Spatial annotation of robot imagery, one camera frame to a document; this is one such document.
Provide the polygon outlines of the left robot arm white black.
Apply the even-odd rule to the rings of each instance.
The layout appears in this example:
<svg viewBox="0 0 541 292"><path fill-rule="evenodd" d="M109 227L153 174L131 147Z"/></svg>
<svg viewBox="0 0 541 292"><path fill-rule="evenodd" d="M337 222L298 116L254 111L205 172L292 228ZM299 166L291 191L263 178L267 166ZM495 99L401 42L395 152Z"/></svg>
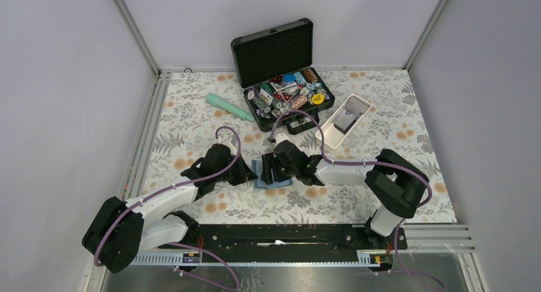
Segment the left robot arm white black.
<svg viewBox="0 0 541 292"><path fill-rule="evenodd" d="M198 239L196 228L173 210L202 198L217 183L237 186L257 177L234 147L215 143L174 184L126 201L116 196L107 199L82 246L112 273L124 270L141 252L170 242L192 247Z"/></svg>

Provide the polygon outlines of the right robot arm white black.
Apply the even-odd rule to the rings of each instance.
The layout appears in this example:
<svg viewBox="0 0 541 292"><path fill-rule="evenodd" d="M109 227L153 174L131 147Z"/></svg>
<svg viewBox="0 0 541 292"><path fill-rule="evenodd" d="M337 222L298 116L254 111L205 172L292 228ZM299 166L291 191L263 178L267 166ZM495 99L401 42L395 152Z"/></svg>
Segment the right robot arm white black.
<svg viewBox="0 0 541 292"><path fill-rule="evenodd" d="M308 156L290 140L273 139L274 149L262 157L266 183L295 178L306 186L366 186L381 203L367 222L367 243L381 249L396 226L411 219L431 198L429 178L397 152L383 149L374 159L331 161L323 154Z"/></svg>

